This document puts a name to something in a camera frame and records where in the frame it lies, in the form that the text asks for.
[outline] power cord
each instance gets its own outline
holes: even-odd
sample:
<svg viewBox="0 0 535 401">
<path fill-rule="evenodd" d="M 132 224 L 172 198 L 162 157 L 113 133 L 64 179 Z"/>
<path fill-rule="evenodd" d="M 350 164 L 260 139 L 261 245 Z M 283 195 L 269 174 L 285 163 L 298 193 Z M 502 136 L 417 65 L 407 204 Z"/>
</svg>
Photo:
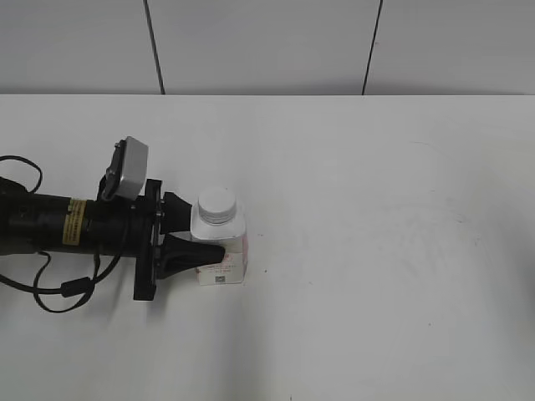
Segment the power cord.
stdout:
<svg viewBox="0 0 535 401">
<path fill-rule="evenodd" d="M 32 190 L 30 190 L 28 193 L 33 194 L 39 189 L 39 187 L 41 186 L 41 182 L 43 181 L 43 171 L 40 169 L 38 165 L 36 165 L 29 159 L 26 159 L 22 156 L 16 156 L 16 155 L 0 156 L 0 162 L 5 161 L 5 160 L 16 160 L 26 165 L 30 165 L 35 170 L 37 170 L 39 173 L 38 182 L 35 185 L 35 187 Z M 104 184 L 105 184 L 105 177 L 103 177 L 103 179 L 100 182 L 99 194 L 97 195 L 97 199 L 100 198 L 100 194 L 101 194 L 102 188 L 104 187 Z M 39 268 L 37 274 L 35 275 L 35 278 L 33 279 L 32 286 L 22 284 L 21 282 L 16 282 L 8 277 L 5 277 L 2 274 L 0 274 L 0 283 L 6 286 L 9 286 L 11 288 L 14 288 L 16 290 L 19 290 L 22 292 L 29 292 L 33 294 L 33 299 L 35 300 L 35 302 L 46 312 L 65 313 L 65 312 L 72 311 L 78 307 L 85 305 L 88 302 L 88 300 L 91 298 L 91 296 L 93 295 L 95 285 L 101 282 L 102 280 L 104 280 L 115 269 L 115 267 L 119 263 L 119 260 L 122 257 L 123 252 L 125 250 L 126 241 L 128 239 L 129 232 L 130 232 L 130 218 L 127 216 L 125 218 L 125 227 L 123 229 L 123 233 L 121 236 L 119 252 L 112 258 L 112 260 L 110 261 L 110 264 L 100 274 L 99 274 L 100 254 L 97 251 L 93 257 L 94 269 L 93 269 L 92 277 L 81 277 L 75 280 L 71 280 L 69 282 L 63 282 L 60 288 L 41 288 L 38 286 L 39 279 L 41 278 L 45 269 L 48 267 L 48 265 L 52 261 L 52 257 L 50 256 L 49 253 L 45 251 L 39 251 L 38 254 L 41 256 L 45 256 L 47 258 L 47 261 Z M 76 295 L 82 295 L 82 297 L 72 307 L 67 307 L 65 309 L 57 310 L 57 309 L 51 309 L 47 305 L 45 305 L 43 300 L 40 297 L 41 295 L 62 295 L 65 298 L 73 297 Z"/>
</svg>

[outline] bottle label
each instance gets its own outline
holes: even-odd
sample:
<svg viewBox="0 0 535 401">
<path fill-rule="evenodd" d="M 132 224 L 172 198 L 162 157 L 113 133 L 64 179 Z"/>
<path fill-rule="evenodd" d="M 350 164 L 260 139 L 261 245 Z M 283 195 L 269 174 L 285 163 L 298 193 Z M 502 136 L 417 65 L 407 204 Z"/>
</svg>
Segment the bottle label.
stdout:
<svg viewBox="0 0 535 401">
<path fill-rule="evenodd" d="M 221 263 L 197 268 L 199 284 L 231 284 L 243 281 L 247 267 L 247 235 L 231 240 L 217 241 L 226 253 Z"/>
</svg>

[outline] black cylindrical motor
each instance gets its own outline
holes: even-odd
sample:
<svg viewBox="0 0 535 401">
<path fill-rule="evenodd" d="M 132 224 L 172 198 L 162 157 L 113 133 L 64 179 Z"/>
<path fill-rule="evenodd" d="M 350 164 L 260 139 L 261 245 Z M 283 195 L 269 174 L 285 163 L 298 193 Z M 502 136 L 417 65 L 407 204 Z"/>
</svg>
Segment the black cylindrical motor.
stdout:
<svg viewBox="0 0 535 401">
<path fill-rule="evenodd" d="M 0 179 L 0 255 L 61 251 L 114 255 L 125 227 L 124 256 L 141 248 L 144 208 L 127 200 L 77 200 L 29 194 L 13 181 Z"/>
</svg>

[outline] white table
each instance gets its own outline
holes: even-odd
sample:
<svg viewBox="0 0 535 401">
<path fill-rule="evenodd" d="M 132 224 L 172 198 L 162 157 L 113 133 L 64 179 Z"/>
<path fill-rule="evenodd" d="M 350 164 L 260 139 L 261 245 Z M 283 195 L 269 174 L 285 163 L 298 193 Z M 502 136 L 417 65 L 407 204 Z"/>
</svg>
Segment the white table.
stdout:
<svg viewBox="0 0 535 401">
<path fill-rule="evenodd" d="M 0 96 L 0 130 L 41 192 L 88 198 L 133 135 L 165 190 L 233 188 L 251 249 L 242 285 L 185 272 L 153 302 L 132 260 L 66 315 L 0 288 L 2 399 L 533 399 L 535 98 Z"/>
</svg>

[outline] white bottle cap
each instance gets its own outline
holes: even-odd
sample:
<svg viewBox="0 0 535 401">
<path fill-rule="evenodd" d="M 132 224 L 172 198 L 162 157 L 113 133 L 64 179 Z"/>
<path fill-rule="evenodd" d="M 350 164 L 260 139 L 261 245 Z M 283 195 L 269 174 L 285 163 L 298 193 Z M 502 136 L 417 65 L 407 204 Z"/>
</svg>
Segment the white bottle cap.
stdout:
<svg viewBox="0 0 535 401">
<path fill-rule="evenodd" d="M 199 216 L 206 223 L 223 224 L 236 215 L 236 196 L 226 188 L 212 187 L 199 195 Z"/>
</svg>

